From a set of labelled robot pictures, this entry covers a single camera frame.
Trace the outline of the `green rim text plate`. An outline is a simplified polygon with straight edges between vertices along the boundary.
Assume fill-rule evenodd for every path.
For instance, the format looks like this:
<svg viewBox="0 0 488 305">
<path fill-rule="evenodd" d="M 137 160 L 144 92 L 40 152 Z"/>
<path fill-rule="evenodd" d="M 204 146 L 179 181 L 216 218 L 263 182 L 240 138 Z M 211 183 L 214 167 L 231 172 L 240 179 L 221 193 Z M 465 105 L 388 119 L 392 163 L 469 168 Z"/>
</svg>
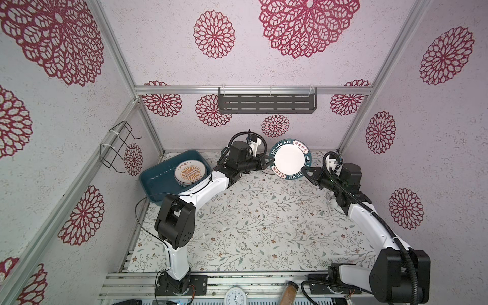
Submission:
<svg viewBox="0 0 488 305">
<path fill-rule="evenodd" d="M 270 151 L 274 158 L 271 164 L 273 173 L 284 180 L 297 180 L 303 177 L 301 169 L 312 164 L 311 151 L 303 142 L 296 139 L 283 139 Z"/>
</svg>

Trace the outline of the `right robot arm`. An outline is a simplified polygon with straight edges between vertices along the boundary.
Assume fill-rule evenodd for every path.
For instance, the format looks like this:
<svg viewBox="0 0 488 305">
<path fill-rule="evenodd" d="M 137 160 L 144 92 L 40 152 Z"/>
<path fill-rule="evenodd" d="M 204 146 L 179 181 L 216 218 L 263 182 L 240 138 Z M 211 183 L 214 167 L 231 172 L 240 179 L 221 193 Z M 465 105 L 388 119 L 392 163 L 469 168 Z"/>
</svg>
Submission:
<svg viewBox="0 0 488 305">
<path fill-rule="evenodd" d="M 334 194 L 334 201 L 364 233 L 376 253 L 372 269 L 334 263 L 329 283 L 372 294 L 383 303 L 425 304 L 430 294 L 430 257 L 401 239 L 360 191 L 361 168 L 342 165 L 339 174 L 328 166 L 303 167 L 305 178 Z"/>
</svg>

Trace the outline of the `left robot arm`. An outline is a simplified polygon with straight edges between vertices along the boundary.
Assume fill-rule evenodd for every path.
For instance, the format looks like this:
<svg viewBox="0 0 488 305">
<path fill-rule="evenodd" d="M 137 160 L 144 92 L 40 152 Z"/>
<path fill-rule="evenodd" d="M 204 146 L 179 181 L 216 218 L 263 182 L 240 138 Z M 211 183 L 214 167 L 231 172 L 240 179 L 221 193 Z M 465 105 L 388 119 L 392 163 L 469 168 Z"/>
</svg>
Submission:
<svg viewBox="0 0 488 305">
<path fill-rule="evenodd" d="M 245 141 L 232 138 L 210 175 L 189 190 L 188 194 L 168 194 L 163 199 L 155 221 L 158 239 L 166 246 L 169 269 L 166 281 L 173 286 L 189 283 L 190 267 L 187 244 L 194 235 L 196 213 L 213 197 L 238 182 L 243 174 L 269 167 L 266 141 L 256 133 L 244 132 Z"/>
</svg>

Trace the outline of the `sunburst plate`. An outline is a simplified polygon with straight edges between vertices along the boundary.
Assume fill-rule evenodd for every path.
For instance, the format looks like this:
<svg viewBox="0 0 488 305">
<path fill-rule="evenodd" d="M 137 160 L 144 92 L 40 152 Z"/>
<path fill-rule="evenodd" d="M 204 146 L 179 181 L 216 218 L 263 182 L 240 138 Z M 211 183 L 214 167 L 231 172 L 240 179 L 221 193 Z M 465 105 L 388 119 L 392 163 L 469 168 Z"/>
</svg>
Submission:
<svg viewBox="0 0 488 305">
<path fill-rule="evenodd" d="M 175 168 L 174 177 L 178 184 L 188 186 L 201 181 L 207 175 L 203 162 L 186 160 Z"/>
</svg>

